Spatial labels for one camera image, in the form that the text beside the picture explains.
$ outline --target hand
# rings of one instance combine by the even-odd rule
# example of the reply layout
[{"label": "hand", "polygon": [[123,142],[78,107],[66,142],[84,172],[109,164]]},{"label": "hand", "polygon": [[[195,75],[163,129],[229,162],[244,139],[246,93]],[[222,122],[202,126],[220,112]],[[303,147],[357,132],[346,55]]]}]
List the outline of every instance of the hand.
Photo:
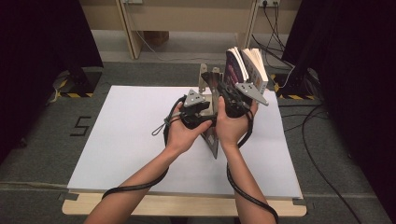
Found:
[{"label": "hand", "polygon": [[[178,104],[174,110],[174,114],[180,110],[182,103]],[[168,134],[168,143],[166,148],[174,150],[177,155],[189,150],[195,139],[204,131],[206,131],[212,124],[212,120],[207,120],[201,123],[195,129],[188,129],[181,122],[180,117],[176,116],[171,119],[171,126]]]},{"label": "hand", "polygon": [[[252,102],[250,111],[253,116],[258,110],[257,103]],[[248,118],[244,115],[237,119],[229,118],[225,112],[225,103],[219,97],[219,112],[216,123],[216,133],[223,148],[237,147],[239,139],[248,131]]]}]

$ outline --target forearm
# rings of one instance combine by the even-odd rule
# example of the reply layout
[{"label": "forearm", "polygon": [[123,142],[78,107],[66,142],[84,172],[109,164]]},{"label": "forearm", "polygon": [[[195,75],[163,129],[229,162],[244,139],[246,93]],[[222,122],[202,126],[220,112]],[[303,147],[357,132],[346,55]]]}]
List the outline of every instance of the forearm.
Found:
[{"label": "forearm", "polygon": [[[223,149],[227,157],[231,175],[236,185],[253,198],[263,203],[267,203],[260,187],[249,171],[239,148],[234,146],[223,147]],[[259,207],[257,204],[248,201],[237,192],[235,193],[235,202],[242,223],[275,223],[275,219],[270,212]]]},{"label": "forearm", "polygon": [[[147,165],[125,180],[120,187],[147,184],[158,178],[177,158],[166,148]],[[85,223],[123,223],[136,209],[149,189],[113,193],[106,196],[88,216]]]}]

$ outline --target black wrist strap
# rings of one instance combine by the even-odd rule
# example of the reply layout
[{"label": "black wrist strap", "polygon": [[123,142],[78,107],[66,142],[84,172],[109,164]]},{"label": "black wrist strap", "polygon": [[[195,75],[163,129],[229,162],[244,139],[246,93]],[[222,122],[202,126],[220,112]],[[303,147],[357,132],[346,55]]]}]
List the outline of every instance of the black wrist strap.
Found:
[{"label": "black wrist strap", "polygon": [[102,200],[109,194],[112,193],[119,193],[119,192],[125,192],[125,191],[131,191],[131,190],[140,190],[140,189],[148,189],[151,188],[152,186],[160,183],[163,178],[166,176],[168,173],[169,168],[167,168],[157,179],[147,183],[147,184],[142,184],[142,185],[135,185],[135,186],[125,186],[125,187],[117,187],[114,189],[109,189],[106,191],[106,193],[102,196]]},{"label": "black wrist strap", "polygon": [[268,212],[270,212],[270,213],[274,216],[275,222],[276,222],[276,223],[278,222],[279,217],[278,217],[278,215],[277,215],[276,210],[275,210],[273,207],[271,207],[271,206],[268,205],[267,203],[263,203],[262,201],[259,201],[259,200],[255,199],[255,198],[253,198],[252,196],[250,196],[250,195],[248,195],[247,193],[245,193],[244,191],[242,191],[242,190],[236,185],[235,181],[233,180],[233,177],[231,176],[231,171],[230,171],[230,167],[228,166],[228,163],[227,163],[227,178],[228,178],[228,181],[230,182],[231,186],[233,187],[233,189],[234,189],[239,195],[241,195],[242,197],[244,197],[246,200],[250,201],[251,203],[255,203],[255,204],[257,204],[259,207],[261,207],[261,208],[267,210]]},{"label": "black wrist strap", "polygon": [[246,143],[246,141],[249,139],[251,134],[253,133],[253,113],[250,110],[247,110],[245,112],[245,115],[247,116],[247,133],[245,136],[242,138],[242,140],[238,143],[238,147],[241,147]]}]

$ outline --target electrical outlet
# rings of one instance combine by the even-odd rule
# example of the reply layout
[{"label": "electrical outlet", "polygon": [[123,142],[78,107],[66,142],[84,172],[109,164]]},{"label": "electrical outlet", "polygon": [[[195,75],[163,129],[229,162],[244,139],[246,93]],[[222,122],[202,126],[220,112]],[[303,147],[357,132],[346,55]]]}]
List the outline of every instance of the electrical outlet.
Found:
[{"label": "electrical outlet", "polygon": [[[267,7],[275,7],[276,4],[279,7],[280,0],[266,0],[266,1],[267,1]],[[264,0],[260,0],[259,7],[262,7],[262,2],[264,2]]]}]

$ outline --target gray carpet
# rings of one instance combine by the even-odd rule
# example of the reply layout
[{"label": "gray carpet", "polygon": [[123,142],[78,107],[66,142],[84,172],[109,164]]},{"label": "gray carpet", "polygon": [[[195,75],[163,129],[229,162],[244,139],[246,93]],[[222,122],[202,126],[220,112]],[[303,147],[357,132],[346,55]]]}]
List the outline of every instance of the gray carpet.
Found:
[{"label": "gray carpet", "polygon": [[[104,73],[92,98],[59,98],[47,106],[26,136],[27,147],[13,149],[0,166],[0,181],[44,182],[67,185],[89,133],[111,85],[196,86],[200,64],[105,63]],[[275,70],[266,68],[271,74]],[[282,116],[306,115],[320,101],[279,99]],[[323,174],[345,197],[363,223],[390,223],[346,146],[331,116],[322,106],[321,118],[305,125],[305,139],[312,157]],[[74,126],[90,126],[84,136]],[[300,125],[305,116],[283,118],[285,130]],[[286,132],[290,155],[305,197],[304,217],[282,217],[280,223],[357,223],[346,206],[323,180],[304,148],[301,127]],[[81,223],[84,216],[62,213],[60,195],[65,189],[0,185],[0,223]]]}]

